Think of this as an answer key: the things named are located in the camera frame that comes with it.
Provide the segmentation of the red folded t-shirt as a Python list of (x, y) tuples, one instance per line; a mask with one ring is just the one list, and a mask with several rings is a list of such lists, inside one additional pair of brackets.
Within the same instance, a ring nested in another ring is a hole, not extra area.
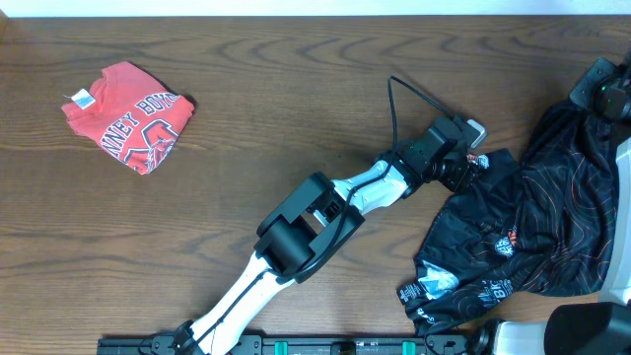
[(90, 89), (61, 107), (70, 128), (140, 175), (169, 154), (194, 105), (130, 62), (102, 70)]

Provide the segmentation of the black orange patterned jersey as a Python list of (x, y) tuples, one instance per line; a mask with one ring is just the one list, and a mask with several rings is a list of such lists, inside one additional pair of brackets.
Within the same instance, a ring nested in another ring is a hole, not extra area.
[(505, 149), (483, 154), (478, 178), (452, 195), (415, 255), (416, 276), (397, 292), (419, 336), (484, 316), (517, 292), (546, 255), (522, 240), (522, 157)]

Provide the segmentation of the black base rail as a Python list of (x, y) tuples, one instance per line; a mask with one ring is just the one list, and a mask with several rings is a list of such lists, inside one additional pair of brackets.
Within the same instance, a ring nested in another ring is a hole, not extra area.
[[(230, 355), (459, 355), (469, 354), (463, 335), (417, 337), (268, 337), (247, 334), (228, 351)], [(98, 342), (99, 355), (194, 354), (182, 349), (171, 335), (110, 337)]]

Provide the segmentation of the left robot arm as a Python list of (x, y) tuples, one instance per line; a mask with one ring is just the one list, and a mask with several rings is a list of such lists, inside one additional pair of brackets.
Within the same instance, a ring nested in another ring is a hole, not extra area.
[(183, 323), (176, 354), (227, 354), (247, 325), (279, 292), (321, 269), (364, 223), (366, 214), (437, 180), (456, 192), (470, 184), (468, 154), (486, 138), (473, 119), (439, 117), (418, 139), (394, 141), (365, 172), (344, 179), (309, 176), (257, 227), (244, 272), (217, 305)]

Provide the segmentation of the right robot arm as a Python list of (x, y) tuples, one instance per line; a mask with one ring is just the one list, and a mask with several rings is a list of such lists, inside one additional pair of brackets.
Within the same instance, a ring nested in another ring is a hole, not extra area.
[(552, 106), (522, 157), (522, 240), (546, 249), (525, 281), (545, 296), (596, 292), (540, 322), (493, 319), (469, 354), (630, 351), (630, 60), (603, 57)]

